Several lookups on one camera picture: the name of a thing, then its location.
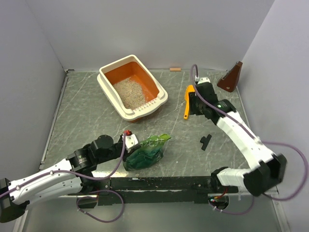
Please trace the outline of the green litter bag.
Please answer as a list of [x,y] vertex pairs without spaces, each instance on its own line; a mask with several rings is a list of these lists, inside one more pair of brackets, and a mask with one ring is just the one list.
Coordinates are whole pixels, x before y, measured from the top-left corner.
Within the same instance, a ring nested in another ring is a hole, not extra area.
[[149,136],[123,161],[124,169],[136,171],[158,163],[164,156],[162,148],[169,139],[171,139],[171,136],[168,134]]

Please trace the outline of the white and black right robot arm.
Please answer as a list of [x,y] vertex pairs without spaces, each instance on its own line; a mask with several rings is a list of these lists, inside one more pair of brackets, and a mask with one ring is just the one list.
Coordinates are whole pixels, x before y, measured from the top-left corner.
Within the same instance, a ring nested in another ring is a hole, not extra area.
[[211,187],[222,192],[229,186],[245,188],[257,197],[283,181],[287,160],[267,148],[242,120],[227,99],[218,100],[210,82],[189,85],[185,91],[184,119],[203,115],[220,128],[245,157],[247,169],[222,167],[211,173]]

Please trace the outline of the yellow plastic litter scoop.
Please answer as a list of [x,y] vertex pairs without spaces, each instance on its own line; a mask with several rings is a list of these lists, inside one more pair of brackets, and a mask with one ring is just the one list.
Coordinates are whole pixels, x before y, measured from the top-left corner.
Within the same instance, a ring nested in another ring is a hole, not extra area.
[[184,116],[183,116],[184,120],[187,120],[188,117],[189,117],[189,112],[190,112],[189,94],[190,93],[195,93],[195,89],[194,89],[193,85],[189,85],[186,88],[186,91],[185,91],[185,95],[184,95],[185,110],[184,110]]

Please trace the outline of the black bag clip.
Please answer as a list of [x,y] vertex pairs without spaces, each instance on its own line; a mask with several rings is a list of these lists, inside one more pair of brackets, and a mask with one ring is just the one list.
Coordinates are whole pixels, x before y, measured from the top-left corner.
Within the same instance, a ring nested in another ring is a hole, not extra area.
[[205,151],[206,148],[208,147],[211,138],[212,138],[212,135],[211,135],[211,134],[208,134],[206,137],[205,137],[205,136],[201,137],[200,143],[202,143],[201,149],[202,149],[203,151]]

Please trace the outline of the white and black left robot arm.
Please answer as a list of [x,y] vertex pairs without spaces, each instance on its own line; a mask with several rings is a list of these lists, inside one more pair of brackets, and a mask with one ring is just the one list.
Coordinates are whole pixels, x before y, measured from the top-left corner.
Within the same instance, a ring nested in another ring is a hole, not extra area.
[[1,179],[0,221],[13,221],[24,215],[28,207],[45,200],[92,193],[95,182],[103,180],[92,176],[97,166],[114,159],[123,161],[139,146],[136,135],[129,131],[122,134],[118,142],[108,135],[101,135],[48,169],[18,180]]

